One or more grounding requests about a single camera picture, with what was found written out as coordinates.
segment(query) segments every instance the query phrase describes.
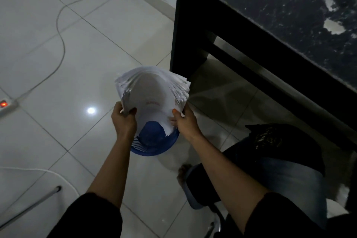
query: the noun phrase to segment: foot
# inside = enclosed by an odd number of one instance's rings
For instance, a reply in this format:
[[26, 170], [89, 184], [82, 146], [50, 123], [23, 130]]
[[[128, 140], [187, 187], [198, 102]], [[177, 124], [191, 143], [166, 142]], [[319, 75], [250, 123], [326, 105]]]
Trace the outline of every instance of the foot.
[[184, 185], [186, 172], [187, 172], [191, 167], [192, 167], [191, 164], [185, 164], [185, 165], [182, 165], [182, 166], [178, 169], [177, 181], [178, 181], [178, 184], [179, 184], [181, 187]]

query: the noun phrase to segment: blue plastic basket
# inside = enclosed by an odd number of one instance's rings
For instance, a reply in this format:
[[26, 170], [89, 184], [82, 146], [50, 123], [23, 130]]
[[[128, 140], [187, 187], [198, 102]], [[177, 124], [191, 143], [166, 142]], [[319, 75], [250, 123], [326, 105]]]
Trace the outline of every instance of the blue plastic basket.
[[170, 135], [166, 136], [160, 123], [147, 122], [139, 136], [134, 138], [131, 151], [143, 156], [159, 155], [174, 145], [179, 134], [178, 129], [175, 128]]

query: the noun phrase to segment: forearm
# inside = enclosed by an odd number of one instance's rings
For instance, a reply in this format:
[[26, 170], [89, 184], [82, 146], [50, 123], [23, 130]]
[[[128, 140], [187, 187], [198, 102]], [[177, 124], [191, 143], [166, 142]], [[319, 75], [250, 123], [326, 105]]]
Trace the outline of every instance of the forearm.
[[133, 139], [118, 136], [112, 150], [87, 192], [93, 192], [120, 208], [129, 166]]
[[228, 160], [205, 137], [197, 136], [191, 144], [223, 204], [244, 232], [251, 213], [268, 190]]

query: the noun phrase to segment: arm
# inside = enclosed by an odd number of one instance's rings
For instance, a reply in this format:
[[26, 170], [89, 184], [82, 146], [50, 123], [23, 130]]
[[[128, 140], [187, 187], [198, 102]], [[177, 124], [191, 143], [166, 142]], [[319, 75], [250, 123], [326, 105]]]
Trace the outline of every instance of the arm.
[[137, 127], [136, 109], [132, 109], [127, 117], [120, 113], [122, 109], [121, 102], [117, 102], [111, 116], [117, 140], [87, 191], [108, 200], [118, 208], [124, 196], [130, 147]]
[[197, 151], [217, 194], [244, 233], [250, 215], [269, 190], [229, 161], [202, 135], [196, 117], [188, 105], [185, 106], [184, 112], [185, 117], [181, 117], [181, 114], [173, 109], [173, 125], [177, 125], [180, 133]]

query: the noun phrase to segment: white tile floor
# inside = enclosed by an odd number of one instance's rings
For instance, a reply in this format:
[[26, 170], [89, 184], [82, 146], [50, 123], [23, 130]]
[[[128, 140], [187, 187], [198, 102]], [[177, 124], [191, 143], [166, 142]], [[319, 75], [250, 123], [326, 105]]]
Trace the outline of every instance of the white tile floor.
[[[0, 99], [20, 96], [56, 68], [63, 54], [56, 17], [73, 1], [0, 0]], [[50, 169], [83, 194], [115, 141], [114, 79], [141, 65], [168, 69], [173, 22], [143, 0], [83, 0], [64, 9], [59, 28], [66, 46], [60, 69], [0, 117], [0, 165]], [[221, 150], [247, 136], [245, 124], [273, 121], [295, 124], [337, 149], [211, 56], [191, 80], [198, 123]], [[212, 213], [190, 209], [176, 181], [181, 164], [198, 161], [182, 137], [157, 157], [131, 154], [122, 237], [203, 237]], [[59, 184], [59, 194], [0, 237], [46, 237], [76, 198], [52, 174], [1, 169], [0, 222]]]

